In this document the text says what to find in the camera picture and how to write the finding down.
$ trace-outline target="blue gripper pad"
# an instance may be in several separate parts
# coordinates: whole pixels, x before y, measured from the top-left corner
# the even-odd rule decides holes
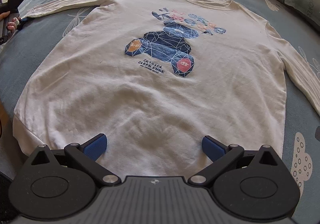
[[[82,152],[95,161],[107,150],[107,137],[105,134],[99,134],[81,146]]]
[[[218,160],[220,157],[226,154],[227,146],[215,140],[210,136],[205,136],[202,139],[202,151],[209,157],[211,161]]]

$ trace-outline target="white cloud print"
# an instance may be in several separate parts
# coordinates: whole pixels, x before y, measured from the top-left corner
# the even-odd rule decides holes
[[[305,146],[303,135],[297,132],[294,141],[291,174],[300,189],[300,197],[303,193],[304,182],[309,180],[312,174],[312,160],[310,155],[305,152]]]

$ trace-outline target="sweatshirt sleeve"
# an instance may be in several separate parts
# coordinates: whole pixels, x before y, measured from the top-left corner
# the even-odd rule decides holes
[[[279,55],[284,70],[292,82],[303,92],[313,108],[320,115],[320,80],[309,64],[277,31],[267,22],[266,33],[273,49]]]
[[[24,17],[42,17],[84,6],[107,6],[116,0],[53,0],[30,9]]]

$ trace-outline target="red hexagon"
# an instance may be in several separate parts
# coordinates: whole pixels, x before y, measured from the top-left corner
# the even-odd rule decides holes
[[[182,58],[177,62],[178,70],[186,72],[191,68],[191,61],[189,58]]]

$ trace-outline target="round black disc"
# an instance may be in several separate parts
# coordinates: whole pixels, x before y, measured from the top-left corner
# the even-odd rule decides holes
[[[283,177],[271,168],[247,167],[222,174],[213,185],[215,198],[242,219],[267,221],[290,215],[299,201],[299,189],[291,175]]]
[[[93,199],[95,191],[95,183],[84,172],[62,166],[35,165],[16,177],[9,188],[9,198],[21,214],[50,220],[83,209]]]

